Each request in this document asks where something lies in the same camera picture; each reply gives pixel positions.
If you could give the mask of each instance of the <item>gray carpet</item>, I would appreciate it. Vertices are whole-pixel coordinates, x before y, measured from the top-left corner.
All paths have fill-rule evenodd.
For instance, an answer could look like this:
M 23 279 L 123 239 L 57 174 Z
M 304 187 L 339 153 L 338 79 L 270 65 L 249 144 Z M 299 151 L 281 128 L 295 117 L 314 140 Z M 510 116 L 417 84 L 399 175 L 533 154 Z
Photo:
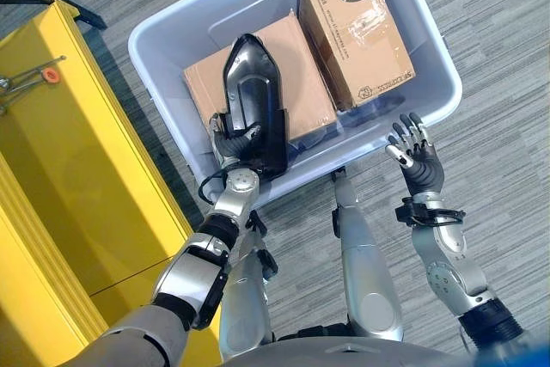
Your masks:
M 185 160 L 133 69 L 126 44 L 144 18 L 177 0 L 75 0 L 108 29 L 85 37 L 145 146 L 193 226 L 206 205 Z M 549 0 L 427 0 L 463 81 L 458 110 L 432 128 L 447 175 L 448 206 L 467 211 L 471 255 L 517 320 L 548 336 Z M 0 34 L 40 6 L 0 6 Z M 406 196 L 383 153 L 348 166 L 361 206 L 394 276 L 405 340 L 464 353 L 458 324 L 429 289 L 410 231 L 394 219 Z M 280 273 L 267 286 L 277 336 L 345 320 L 339 242 L 329 177 L 260 210 Z

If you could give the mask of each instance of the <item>yellow shelf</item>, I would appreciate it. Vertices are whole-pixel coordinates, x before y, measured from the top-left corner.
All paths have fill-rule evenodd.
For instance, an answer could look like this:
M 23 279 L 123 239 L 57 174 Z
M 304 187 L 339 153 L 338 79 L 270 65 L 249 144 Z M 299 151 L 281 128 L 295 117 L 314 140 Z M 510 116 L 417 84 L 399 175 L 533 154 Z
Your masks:
M 76 14 L 57 1 L 0 41 L 2 76 L 66 56 L 54 66 L 60 83 L 34 87 L 0 117 L 0 322 L 41 365 L 72 357 L 106 321 L 146 303 L 157 273 L 192 233 Z M 208 364 L 219 362 L 217 326 L 201 334 L 214 354 Z M 4 353 L 0 364 L 9 365 Z

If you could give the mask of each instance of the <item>white plastic bin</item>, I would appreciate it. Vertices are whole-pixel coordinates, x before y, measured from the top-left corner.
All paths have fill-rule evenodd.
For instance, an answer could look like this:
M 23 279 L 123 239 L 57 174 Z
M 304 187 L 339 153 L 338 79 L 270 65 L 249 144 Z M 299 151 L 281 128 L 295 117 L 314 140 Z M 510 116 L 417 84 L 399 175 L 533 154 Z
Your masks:
M 219 168 L 206 129 L 182 81 L 182 70 L 296 10 L 297 0 L 180 0 L 141 22 L 128 41 L 131 61 L 198 182 Z M 417 76 L 360 109 L 339 115 L 335 130 L 290 161 L 288 172 L 261 188 L 256 206 L 280 197 L 385 144 L 400 113 L 427 124 L 449 116 L 461 80 L 425 0 L 386 0 Z M 216 187 L 206 188 L 215 196 Z

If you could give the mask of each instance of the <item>cardboard box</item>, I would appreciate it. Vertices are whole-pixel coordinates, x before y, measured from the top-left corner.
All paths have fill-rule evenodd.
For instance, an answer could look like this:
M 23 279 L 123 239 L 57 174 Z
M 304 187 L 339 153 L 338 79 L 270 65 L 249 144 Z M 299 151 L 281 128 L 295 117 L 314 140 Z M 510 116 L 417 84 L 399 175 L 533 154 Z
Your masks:
M 345 111 L 415 76 L 384 0 L 300 0 L 302 28 Z
M 333 123 L 336 120 L 333 103 L 294 13 L 262 28 L 256 35 L 281 73 L 281 95 L 289 114 L 289 139 Z M 227 112 L 222 73 L 229 51 L 230 46 L 184 70 L 205 127 L 214 112 Z

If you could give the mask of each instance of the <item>robot leg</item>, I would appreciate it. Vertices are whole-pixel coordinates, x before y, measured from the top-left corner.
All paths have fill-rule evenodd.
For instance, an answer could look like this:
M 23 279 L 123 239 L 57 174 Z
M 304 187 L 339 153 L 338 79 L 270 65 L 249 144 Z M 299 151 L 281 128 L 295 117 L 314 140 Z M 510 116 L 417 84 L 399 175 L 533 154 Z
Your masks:
M 401 308 L 386 261 L 358 208 L 357 195 L 345 170 L 334 172 L 333 180 L 338 205 L 333 211 L 333 226 L 342 244 L 351 327 L 358 336 L 401 341 Z
M 273 341 L 264 279 L 277 270 L 260 232 L 249 231 L 223 292 L 219 337 L 223 361 Z

